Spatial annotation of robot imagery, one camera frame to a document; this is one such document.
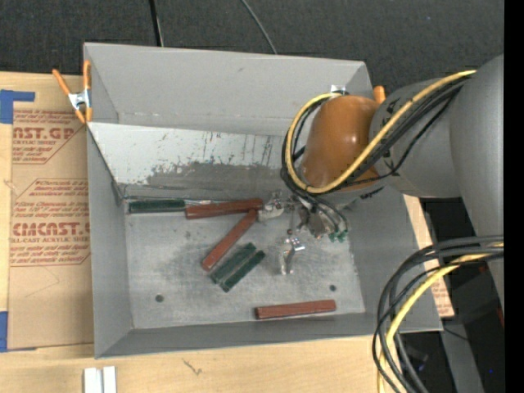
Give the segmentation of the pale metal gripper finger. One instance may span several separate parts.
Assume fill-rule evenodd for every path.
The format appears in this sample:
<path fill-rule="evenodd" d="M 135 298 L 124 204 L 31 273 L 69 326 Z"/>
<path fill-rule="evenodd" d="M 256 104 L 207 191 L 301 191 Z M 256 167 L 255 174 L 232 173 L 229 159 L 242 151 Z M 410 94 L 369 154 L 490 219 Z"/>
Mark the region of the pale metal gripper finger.
<path fill-rule="evenodd" d="M 286 249 L 281 257 L 281 272 L 284 275 L 289 275 L 293 273 L 293 260 L 295 256 L 303 253 L 305 246 L 298 237 L 289 237 L 286 240 L 286 244 Z"/>
<path fill-rule="evenodd" d="M 282 196 L 274 195 L 257 212 L 257 220 L 259 222 L 267 222 L 268 220 L 276 219 L 285 212 L 285 207 L 286 204 Z"/>

